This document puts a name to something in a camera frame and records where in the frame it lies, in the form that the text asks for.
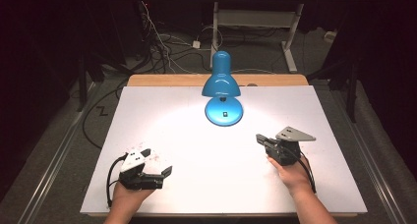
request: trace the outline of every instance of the white tabletop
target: white tabletop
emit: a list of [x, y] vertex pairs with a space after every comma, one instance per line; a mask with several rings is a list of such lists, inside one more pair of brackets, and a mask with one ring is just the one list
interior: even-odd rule
[[326, 208], [334, 214], [367, 212], [312, 86], [243, 86], [241, 91], [243, 118], [224, 128], [207, 120], [209, 98], [201, 96], [200, 86], [125, 87], [81, 213], [106, 214], [110, 165], [131, 148], [151, 148], [145, 172], [173, 169], [139, 215], [295, 214], [287, 189], [256, 142], [256, 134], [274, 138], [287, 126], [316, 138], [300, 147]]

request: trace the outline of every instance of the lamp neck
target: lamp neck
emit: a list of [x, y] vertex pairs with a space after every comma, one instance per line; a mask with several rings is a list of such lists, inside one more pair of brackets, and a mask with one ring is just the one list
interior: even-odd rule
[[218, 51], [213, 55], [212, 73], [214, 75], [230, 75], [230, 55], [225, 51]]

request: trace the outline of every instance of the cable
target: cable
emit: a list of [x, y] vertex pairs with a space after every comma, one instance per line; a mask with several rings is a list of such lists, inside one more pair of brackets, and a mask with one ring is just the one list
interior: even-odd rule
[[150, 58], [150, 63], [152, 65], [152, 68], [149, 70], [144, 71], [143, 73], [149, 73], [149, 72], [153, 72], [153, 73], [158, 73], [159, 69], [163, 69], [164, 73], [165, 73], [165, 66], [164, 63], [162, 64], [161, 67], [156, 67], [158, 65], [159, 62], [161, 62], [163, 59], [156, 59], [156, 58]]
[[134, 74], [136, 73], [135, 71], [141, 69], [142, 67], [144, 67], [147, 63], [149, 63], [150, 61], [150, 51], [147, 52], [147, 55], [145, 56], [145, 58], [139, 63], [137, 64], [135, 67], [133, 67], [131, 70], [134, 72]]
[[125, 155], [123, 155], [123, 156], [121, 156], [121, 157], [118, 157], [114, 162], [113, 162], [113, 164], [111, 164], [111, 166], [110, 166], [110, 170], [108, 171], [108, 174], [107, 174], [107, 182], [106, 182], [106, 186], [105, 186], [105, 192], [106, 192], [106, 195], [107, 195], [107, 205], [108, 205], [108, 207], [109, 208], [111, 208], [111, 204], [112, 204], [112, 200], [111, 200], [111, 198], [110, 198], [110, 187], [111, 187], [111, 185], [113, 185], [115, 182], [117, 182], [117, 180], [116, 181], [114, 181], [114, 182], [112, 182], [112, 183], [110, 183], [110, 177], [111, 177], [111, 173], [113, 172], [113, 169], [114, 169], [114, 166], [116, 166], [116, 164], [118, 163], [118, 162], [120, 162], [120, 161], [124, 161], [125, 159], [126, 159], [126, 157], [128, 156], [128, 153], [125, 153]]
[[[116, 88], [123, 88], [123, 84], [124, 83], [126, 83], [127, 81], [129, 80], [129, 78], [127, 78], [127, 79], [124, 79], [122, 82], [120, 82], [120, 84], [119, 85], [117, 85], [117, 87]], [[114, 93], [116, 94], [116, 98], [119, 100], [120, 99], [120, 95], [118, 95], [117, 94], [117, 90], [116, 91], [114, 91]]]
[[180, 70], [182, 70], [182, 71], [184, 71], [184, 72], [186, 72], [186, 73], [188, 73], [188, 74], [197, 74], [197, 73], [194, 73], [194, 72], [190, 72], [190, 71], [188, 71], [188, 70], [186, 70], [186, 69], [183, 69], [181, 66], [179, 66], [178, 64], [177, 64], [177, 62], [175, 62], [173, 59], [171, 59], [171, 61], [172, 61], [172, 63], [174, 63]]
[[259, 72], [265, 72], [265, 73], [269, 73], [269, 74], [275, 75], [274, 72], [270, 72], [270, 71], [262, 70], [262, 69], [242, 69], [242, 70], [235, 70], [235, 71], [232, 71], [230, 73], [245, 72], [245, 71], [259, 71]]
[[[183, 40], [183, 39], [181, 39], [177, 36], [174, 36], [174, 35], [171, 35], [171, 34], [169, 34], [168, 36], [169, 36], [169, 38], [167, 40], [164, 40], [165, 43], [191, 46], [190, 43], [187, 43], [185, 40]], [[171, 38], [181, 40], [182, 42], [168, 42], [168, 40], [170, 40]]]
[[270, 63], [270, 68], [272, 69], [272, 71], [273, 71], [273, 63], [278, 62], [280, 59], [282, 59], [282, 57], [284, 57], [284, 56], [285, 56], [285, 53], [286, 53], [288, 50], [289, 50], [289, 49], [286, 49], [285, 51], [283, 51], [283, 53], [281, 53], [281, 55], [279, 55], [279, 57], [278, 57], [276, 60], [274, 60], [274, 61], [272, 61], [272, 63]]
[[[253, 39], [257, 39], [257, 38], [261, 38], [261, 37], [271, 37], [273, 36], [278, 30], [280, 30], [280, 28], [244, 28], [244, 27], [238, 27], [238, 28], [232, 28], [232, 27], [228, 27], [228, 26], [218, 26], [218, 29], [221, 30], [222, 33], [222, 46], [226, 46], [226, 47], [238, 47], [240, 45], [243, 45], [247, 40], [253, 40]], [[226, 32], [230, 30], [230, 31], [237, 31], [240, 33], [241, 36], [239, 35], [227, 35]], [[237, 44], [226, 44], [226, 39], [227, 38], [232, 38], [232, 39], [237, 39], [237, 38], [242, 38], [241, 40], [239, 40], [239, 42]], [[202, 41], [206, 41], [209, 40], [210, 38], [202, 38]]]
[[[162, 49], [162, 47], [160, 47], [158, 44], [156, 44], [155, 46], [154, 46], [154, 48], [156, 49], [156, 50], [154, 50], [154, 52], [158, 52], [159, 53], [159, 55], [160, 55], [160, 59], [155, 59], [155, 60], [158, 60], [157, 62], [156, 62], [156, 64], [158, 63], [158, 62], [160, 62], [160, 61], [162, 61], [162, 67], [161, 68], [159, 68], [159, 69], [163, 69], [163, 74], [165, 74], [165, 72], [166, 72], [166, 65], [165, 65], [165, 56], [164, 56], [164, 50]], [[168, 59], [168, 67], [175, 73], [175, 71], [171, 68], [171, 66], [170, 66], [170, 62], [169, 62], [169, 57], [167, 57], [167, 59]]]
[[206, 66], [205, 66], [205, 61], [204, 61], [203, 55], [201, 55], [201, 54], [199, 54], [199, 53], [187, 53], [187, 54], [182, 55], [182, 56], [180, 56], [180, 57], [178, 57], [178, 58], [176, 58], [176, 59], [174, 59], [174, 60], [179, 60], [179, 59], [181, 59], [181, 58], [183, 58], [183, 57], [185, 57], [185, 56], [187, 56], [187, 55], [192, 55], [192, 54], [195, 54], [195, 55], [200, 56], [200, 58], [201, 58], [201, 60], [202, 60], [202, 66], [203, 66], [203, 69], [204, 69], [204, 70], [206, 70], [206, 71], [208, 71], [208, 72], [211, 72], [211, 69], [207, 69], [207, 68], [206, 68]]
[[112, 94], [112, 93], [114, 93], [114, 92], [117, 92], [117, 90], [120, 90], [120, 89], [123, 89], [123, 88], [116, 88], [116, 89], [113, 89], [113, 90], [111, 90], [110, 92], [107, 92], [106, 94], [104, 94], [104, 96], [102, 96], [100, 99], [98, 99], [97, 100], [97, 102], [89, 109], [89, 111], [87, 112], [87, 115], [86, 115], [86, 117], [84, 118], [84, 120], [83, 120], [83, 134], [84, 134], [84, 136], [86, 137], [86, 139], [94, 146], [94, 147], [96, 147], [96, 148], [98, 148], [98, 149], [101, 149], [101, 146], [99, 146], [98, 144], [96, 144], [94, 141], [92, 141], [92, 139], [90, 139], [89, 138], [89, 136], [87, 135], [87, 132], [86, 132], [86, 120], [87, 120], [87, 117], [89, 116], [89, 113], [91, 113], [91, 111], [92, 111], [92, 109], [94, 109], [96, 106], [97, 106], [97, 104], [99, 103], [99, 102], [101, 102], [101, 100], [103, 100], [105, 97], [107, 97], [108, 95], [110, 95], [110, 94]]
[[195, 48], [188, 48], [188, 49], [185, 49], [185, 50], [181, 50], [179, 52], [176, 52], [176, 53], [172, 53], [171, 56], [172, 55], [181, 54], [181, 53], [184, 53], [184, 52], [187, 52], [187, 51], [191, 51], [191, 50], [196, 50], [196, 49]]
[[91, 56], [94, 57], [95, 59], [97, 59], [99, 62], [107, 64], [110, 67], [113, 67], [114, 69], [117, 69], [118, 71], [120, 71], [121, 73], [127, 75], [127, 76], [131, 76], [133, 74], [135, 74], [132, 70], [126, 68], [124, 65], [121, 65], [119, 63], [116, 63], [112, 60], [108, 60], [104, 57], [102, 57], [101, 55], [92, 52]]
[[157, 38], [158, 38], [158, 40], [159, 40], [159, 42], [160, 42], [160, 44], [163, 46], [163, 49], [162, 49], [162, 51], [161, 51], [161, 54], [162, 54], [162, 63], [164, 64], [164, 61], [163, 61], [163, 50], [164, 49], [166, 49], [166, 59], [168, 60], [168, 68], [169, 69], [171, 69], [174, 73], [175, 73], [175, 71], [171, 68], [171, 62], [170, 62], [170, 60], [171, 60], [171, 58], [169, 57], [169, 54], [170, 54], [170, 48], [168, 48], [164, 43], [163, 43], [163, 41], [162, 41], [162, 38], [160, 37], [160, 34], [159, 34], [159, 32], [156, 30], [156, 26], [154, 25], [154, 23], [153, 23], [153, 21], [150, 19], [150, 17], [148, 17], [148, 20], [149, 20], [149, 22], [150, 22], [150, 25], [153, 27], [153, 30], [155, 31], [155, 34], [156, 34], [156, 36], [157, 36]]
[[307, 161], [307, 165], [310, 167], [310, 169], [309, 168], [307, 168], [307, 166], [306, 166], [306, 164], [304, 164], [304, 162], [298, 157], [298, 156], [296, 156], [292, 151], [291, 151], [291, 149], [289, 149], [289, 148], [287, 148], [287, 147], [282, 147], [285, 151], [287, 151], [287, 152], [289, 152], [290, 154], [291, 154], [291, 156], [293, 156], [295, 159], [297, 159], [297, 161], [301, 164], [301, 166], [304, 168], [304, 171], [306, 171], [306, 173], [307, 173], [307, 176], [309, 177], [309, 181], [310, 181], [310, 185], [311, 185], [311, 187], [312, 187], [312, 190], [313, 190], [313, 193], [315, 194], [316, 193], [316, 184], [315, 184], [315, 181], [314, 181], [314, 177], [313, 177], [313, 171], [311, 170], [311, 167], [310, 167], [310, 162], [309, 162], [309, 159], [306, 157], [306, 155], [304, 155], [304, 153], [303, 152], [301, 152], [300, 151], [300, 153], [306, 158], [306, 161]]
[[203, 33], [203, 31], [207, 30], [207, 29], [214, 29], [215, 31], [217, 31], [218, 34], [220, 34], [220, 43], [218, 44], [218, 46], [214, 46], [213, 44], [211, 44], [211, 46], [215, 49], [215, 51], [217, 51], [217, 48], [221, 46], [221, 44], [223, 43], [223, 35], [221, 34], [220, 30], [218, 28], [213, 28], [211, 26], [205, 27], [200, 31], [200, 34], [197, 35], [196, 40], [198, 41], [200, 38], [200, 35]]

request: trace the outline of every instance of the hand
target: hand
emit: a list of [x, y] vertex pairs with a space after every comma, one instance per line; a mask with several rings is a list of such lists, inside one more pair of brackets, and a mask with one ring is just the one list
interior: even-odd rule
[[142, 202], [153, 192], [154, 190], [127, 190], [117, 182], [113, 192], [111, 209], [104, 223], [129, 223], [141, 207]]
[[[279, 177], [292, 196], [298, 192], [312, 191], [309, 177], [299, 162], [296, 162], [293, 165], [281, 166], [269, 156], [268, 161], [278, 170]], [[309, 168], [304, 156], [301, 157], [301, 161]]]

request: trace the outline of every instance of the gray carpet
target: gray carpet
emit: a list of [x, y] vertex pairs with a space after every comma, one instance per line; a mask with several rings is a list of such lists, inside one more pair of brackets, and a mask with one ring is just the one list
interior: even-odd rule
[[[239, 71], [236, 73], [264, 74], [266, 71], [276, 74], [288, 73], [279, 47], [280, 40], [285, 37], [285, 30], [279, 29], [268, 37], [263, 36], [265, 33], [267, 33], [267, 30], [258, 30], [257, 35], [248, 34], [251, 38], [247, 38], [244, 42], [242, 42], [238, 33], [225, 35], [220, 49], [228, 51], [232, 56], [232, 70]], [[297, 33], [291, 51], [301, 74], [311, 74], [323, 64], [330, 48], [330, 44], [323, 41], [324, 34], [325, 32], [321, 29], [311, 31], [306, 35]], [[193, 38], [182, 33], [175, 33], [175, 36], [181, 38], [181, 40], [176, 40], [178, 42], [191, 43], [193, 40]], [[173, 52], [188, 48], [177, 44], [167, 43], [167, 45], [172, 48]], [[204, 42], [202, 48], [209, 48], [209, 43]], [[203, 56], [205, 67], [209, 66], [209, 53], [207, 51], [193, 51], [193, 53], [200, 53]], [[177, 59], [181, 56], [181, 54], [172, 55], [171, 58]], [[201, 60], [202, 57], [197, 54], [184, 56], [175, 61], [178, 66], [172, 64], [171, 68], [166, 69], [166, 72], [177, 74], [207, 73]], [[135, 62], [134, 59], [129, 59], [129, 63], [132, 65]], [[30, 155], [21, 174], [0, 204], [0, 223], [18, 223], [23, 214], [26, 216], [22, 221], [28, 220], [28, 223], [103, 222], [104, 219], [101, 217], [80, 214], [80, 209], [95, 162], [100, 153], [100, 150], [91, 142], [97, 146], [102, 146], [104, 143], [118, 102], [116, 94], [112, 93], [111, 90], [116, 89], [118, 85], [123, 85], [126, 80], [125, 76], [114, 72], [111, 68], [104, 67], [104, 69], [105, 80], [102, 84], [93, 84], [89, 91], [89, 104], [84, 112], [77, 112], [79, 106], [78, 88], [75, 85], [74, 97], [50, 122], [48, 129]], [[417, 197], [415, 179], [390, 143], [378, 117], [368, 103], [363, 88], [358, 84], [355, 109], [357, 123], [352, 124], [343, 110], [343, 100], [345, 99], [343, 90], [330, 91], [327, 81], [312, 81], [311, 84], [315, 86], [333, 133], [368, 208], [366, 214], [357, 217], [338, 217], [337, 221], [339, 223], [413, 223], [413, 220], [417, 218], [417, 205], [414, 201]], [[85, 129], [88, 137], [83, 133], [82, 124], [76, 125], [72, 131], [69, 131], [79, 117], [81, 117], [81, 122], [86, 117]], [[68, 143], [67, 149], [62, 149], [66, 142]], [[376, 165], [377, 170], [375, 170], [375, 167], [369, 166], [367, 162], [369, 157], [363, 155], [361, 144], [371, 151], [373, 164]], [[60, 151], [58, 155], [63, 158], [62, 163], [54, 169], [48, 169], [51, 161], [57, 160], [57, 157], [54, 157], [57, 151]], [[36, 205], [37, 208], [30, 209], [33, 211], [33, 215], [29, 215], [28, 212], [25, 212], [25, 209], [28, 203], [33, 203], [30, 202], [33, 194], [39, 194], [39, 192], [36, 192], [36, 187], [42, 181], [43, 174], [45, 171], [51, 170], [56, 171], [56, 173], [52, 173], [55, 176], [46, 183], [50, 184], [50, 187], [46, 187], [44, 196], [40, 196], [41, 199]], [[381, 179], [376, 180], [373, 175], [375, 173], [379, 173], [383, 177], [383, 182], [386, 182], [388, 189], [387, 187], [380, 189]], [[391, 194], [394, 202], [385, 202], [381, 197], [382, 194], [386, 194], [386, 191]], [[400, 208], [400, 212], [392, 215], [390, 210], [395, 212], [396, 206]], [[240, 220], [138, 218], [134, 222], [297, 223], [295, 218], [242, 218]]]

